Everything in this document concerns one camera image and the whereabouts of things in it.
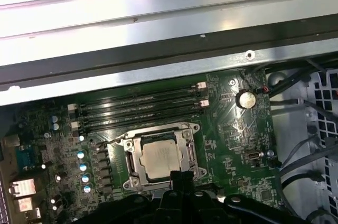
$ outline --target integrated circuit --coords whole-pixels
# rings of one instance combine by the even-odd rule
[[[86,205],[88,203],[89,203],[89,199],[88,198],[81,199],[81,204]]]
[[[193,135],[198,124],[173,123],[132,130],[121,135],[116,143],[123,146],[129,179],[126,190],[149,191],[168,188],[170,171],[193,171],[194,179],[206,175],[198,167]]]
[[[270,190],[261,191],[260,194],[261,194],[262,201],[271,200],[273,198],[273,195]]]

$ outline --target ram slot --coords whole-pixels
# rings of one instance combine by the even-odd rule
[[[80,128],[80,131],[84,133],[91,132],[100,132],[103,130],[115,129],[120,127],[134,126],[149,123],[160,123],[161,121],[168,121],[174,118],[177,120],[182,120],[185,118],[190,118],[193,115],[200,114],[203,112],[203,108],[200,106],[192,106],[192,107],[184,107],[181,109],[169,109],[162,110],[157,113],[149,113],[142,116],[134,116],[134,117],[125,117],[122,119],[116,120],[107,120],[101,123],[94,124],[86,124]]]
[[[169,90],[160,90],[160,91],[152,91],[152,92],[144,92],[144,93],[133,93],[130,95],[125,95],[125,96],[120,96],[120,97],[107,97],[107,98],[101,98],[98,100],[94,100],[94,101],[89,101],[86,102],[84,104],[81,104],[80,106],[82,107],[91,107],[91,106],[99,106],[99,105],[104,105],[104,104],[108,104],[110,102],[119,102],[119,101],[125,101],[125,100],[133,100],[135,98],[145,98],[145,97],[151,97],[151,96],[161,96],[161,95],[179,95],[179,94],[184,94],[187,92],[194,92],[196,90],[198,90],[198,88],[196,87],[197,85],[193,85],[193,86],[182,86],[179,88],[175,88],[175,89],[169,89]]]
[[[163,109],[177,109],[187,106],[192,106],[198,102],[196,98],[186,98],[175,101],[158,102],[148,105],[139,105],[136,107],[130,107],[125,109],[115,109],[110,112],[104,112],[99,114],[89,114],[88,116],[79,117],[81,122],[102,122],[104,120],[122,118],[126,116],[136,116],[145,114],[148,112],[159,112]]]
[[[116,101],[110,102],[105,105],[94,106],[86,109],[81,109],[80,112],[83,114],[97,114],[103,113],[110,110],[114,110],[117,108],[128,108],[128,107],[135,107],[137,105],[146,105],[146,104],[153,104],[156,102],[163,102],[163,101],[170,101],[175,99],[183,99],[183,98],[190,98],[195,97],[196,95],[192,95],[191,93],[185,93],[185,95],[180,96],[147,96],[147,97],[136,97],[131,100],[123,100],[123,101]]]

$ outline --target green circuit board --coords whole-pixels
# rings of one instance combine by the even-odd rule
[[[123,147],[108,144],[104,156],[98,146],[129,130],[170,123],[200,125],[193,137],[198,166],[206,175],[196,180],[196,186],[212,183],[224,195],[240,193],[278,207],[280,199],[268,166],[276,158],[269,96],[256,91],[265,84],[263,71],[220,71],[27,105],[20,115],[18,134],[20,148],[34,152],[29,169],[34,163],[39,166],[51,161],[47,195],[68,193],[67,207],[52,211],[47,202],[46,215],[57,223],[68,223],[101,202],[135,193],[123,187],[129,178]],[[251,109],[236,105],[236,95],[243,89],[255,91],[256,105]],[[84,158],[79,159],[79,152]],[[19,169],[27,169],[20,163]],[[79,169],[81,164],[87,166],[84,172]],[[67,177],[55,181],[55,174],[60,172]],[[85,174],[90,179],[90,193],[83,191],[86,183],[81,177]]]

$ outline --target metal edge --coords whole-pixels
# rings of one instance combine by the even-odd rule
[[[97,26],[98,23],[100,26],[121,25],[121,21],[125,19],[128,19],[127,24],[132,24],[155,20],[154,15],[157,15],[157,18],[175,17],[178,13],[187,10],[198,8],[211,11],[219,9],[215,8],[219,6],[228,9],[229,6],[233,7],[234,4],[240,6],[247,1],[251,1],[252,4],[262,3],[261,0],[62,0],[58,3],[18,6],[0,10],[2,26],[0,37],[13,38],[26,34],[65,30],[70,27],[86,27],[93,24]],[[31,20],[27,21],[23,15],[29,15]],[[13,28],[13,22],[20,28]]]
[[[338,14],[334,14],[239,30],[207,33],[204,34],[206,38],[193,35],[28,63],[16,63],[1,67],[0,91],[5,91],[13,85],[27,88],[164,64],[218,57],[245,52],[249,49],[261,50],[338,38],[338,31],[332,25],[332,22],[337,19]]]
[[[335,14],[338,5],[328,3],[331,1],[336,0],[282,1],[122,26],[86,27],[6,39],[0,41],[0,53],[12,55],[3,56],[0,66],[189,35],[202,34],[208,40],[206,33]]]
[[[200,59],[164,66],[143,68],[48,85],[22,88],[13,86],[0,92],[0,106],[21,102],[72,95],[107,88],[116,88],[142,82],[182,77],[198,73],[252,66],[260,63],[301,59],[338,50],[338,39],[281,46],[255,51],[255,59],[247,60],[245,52],[215,58]]]

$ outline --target screw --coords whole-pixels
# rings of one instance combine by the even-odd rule
[[[266,153],[269,157],[274,157],[275,156],[275,152],[273,150],[268,150],[268,152]]]
[[[43,137],[45,137],[45,138],[50,138],[52,135],[50,134],[50,133],[44,133],[43,134]]]
[[[232,86],[236,85],[236,81],[234,79],[231,79],[231,80],[229,80],[228,85],[232,87]]]
[[[231,201],[234,202],[234,203],[239,203],[239,202],[241,202],[241,199],[239,197],[232,197]]]
[[[195,196],[196,196],[196,197],[202,197],[202,196],[203,196],[203,192],[201,192],[201,191],[196,191],[196,192],[195,192]]]
[[[187,130],[183,132],[183,138],[190,138],[190,133]]]
[[[247,51],[244,55],[244,57],[247,59],[247,60],[253,60],[255,58],[255,52],[254,51]]]

